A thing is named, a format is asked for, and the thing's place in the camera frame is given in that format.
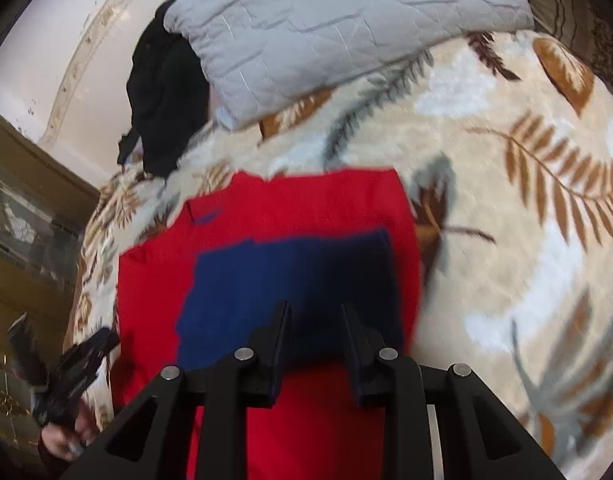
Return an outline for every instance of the screw head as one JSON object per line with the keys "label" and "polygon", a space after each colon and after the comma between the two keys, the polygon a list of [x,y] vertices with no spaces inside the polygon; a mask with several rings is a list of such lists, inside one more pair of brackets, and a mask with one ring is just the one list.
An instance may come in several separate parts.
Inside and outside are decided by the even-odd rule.
{"label": "screw head", "polygon": [[254,354],[255,352],[252,349],[243,346],[242,348],[238,348],[234,355],[238,361],[248,361]]}
{"label": "screw head", "polygon": [[160,376],[165,381],[171,381],[180,375],[180,369],[177,366],[168,366],[162,369]]}
{"label": "screw head", "polygon": [[397,350],[395,348],[382,348],[379,352],[378,355],[380,356],[381,359],[384,359],[385,361],[392,361],[393,359],[395,359],[397,357]]}
{"label": "screw head", "polygon": [[459,377],[467,377],[471,375],[471,367],[464,363],[457,363],[453,365],[453,373]]}

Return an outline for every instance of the hand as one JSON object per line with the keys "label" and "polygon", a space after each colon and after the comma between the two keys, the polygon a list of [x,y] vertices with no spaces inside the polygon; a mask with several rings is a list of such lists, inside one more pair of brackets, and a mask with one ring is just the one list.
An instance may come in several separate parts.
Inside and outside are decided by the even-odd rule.
{"label": "hand", "polygon": [[53,456],[73,462],[82,454],[81,443],[93,440],[99,433],[95,416],[80,399],[75,419],[75,431],[51,423],[42,428],[42,440],[46,450]]}

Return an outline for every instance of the black cloth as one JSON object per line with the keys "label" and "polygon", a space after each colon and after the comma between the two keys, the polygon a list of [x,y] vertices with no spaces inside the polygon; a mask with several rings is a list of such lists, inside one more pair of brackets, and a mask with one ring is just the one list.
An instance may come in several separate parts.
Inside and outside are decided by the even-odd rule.
{"label": "black cloth", "polygon": [[177,168],[190,137],[208,121],[210,89],[189,41],[164,29],[173,2],[155,11],[133,53],[126,83],[132,131],[120,140],[118,158],[123,164],[141,137],[144,170],[163,177]]}

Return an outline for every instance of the wall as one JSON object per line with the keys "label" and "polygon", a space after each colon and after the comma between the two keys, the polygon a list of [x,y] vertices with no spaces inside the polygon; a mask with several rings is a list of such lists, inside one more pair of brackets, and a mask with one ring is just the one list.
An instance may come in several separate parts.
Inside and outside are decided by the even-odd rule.
{"label": "wall", "polygon": [[165,0],[34,0],[0,48],[0,115],[100,187],[130,127],[125,85]]}

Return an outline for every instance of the navy blue cloth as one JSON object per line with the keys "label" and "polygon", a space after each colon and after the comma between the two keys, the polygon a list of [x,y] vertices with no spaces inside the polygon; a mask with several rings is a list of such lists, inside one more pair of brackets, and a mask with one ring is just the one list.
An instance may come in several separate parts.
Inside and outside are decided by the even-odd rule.
{"label": "navy blue cloth", "polygon": [[389,233],[345,238],[299,237],[245,241],[202,254],[176,331],[177,362],[187,370],[215,363],[268,324],[279,301],[289,301],[289,367],[343,355],[342,303],[352,303],[365,326],[387,345],[403,341],[400,297]]}

